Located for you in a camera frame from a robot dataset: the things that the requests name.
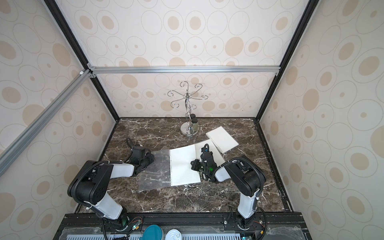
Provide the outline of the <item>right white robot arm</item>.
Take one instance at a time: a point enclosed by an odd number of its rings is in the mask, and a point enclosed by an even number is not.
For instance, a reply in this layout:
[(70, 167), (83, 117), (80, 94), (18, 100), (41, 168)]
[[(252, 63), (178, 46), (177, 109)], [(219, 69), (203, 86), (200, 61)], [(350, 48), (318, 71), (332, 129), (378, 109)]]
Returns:
[(201, 173), (204, 180), (215, 184), (232, 180), (241, 193), (235, 221), (243, 230), (251, 226), (259, 196), (267, 180), (261, 168), (245, 155), (232, 158), (218, 166), (213, 153), (204, 152), (200, 159), (191, 161), (191, 170)]

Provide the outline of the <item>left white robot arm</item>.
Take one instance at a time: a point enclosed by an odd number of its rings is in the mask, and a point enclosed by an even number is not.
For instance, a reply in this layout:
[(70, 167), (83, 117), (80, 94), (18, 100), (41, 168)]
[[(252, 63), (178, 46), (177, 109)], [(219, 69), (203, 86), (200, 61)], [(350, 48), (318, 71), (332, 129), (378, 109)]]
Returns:
[(86, 161), (70, 183), (68, 196), (102, 218), (122, 221), (124, 208), (107, 193), (110, 180), (135, 177), (154, 161), (152, 153), (128, 162)]

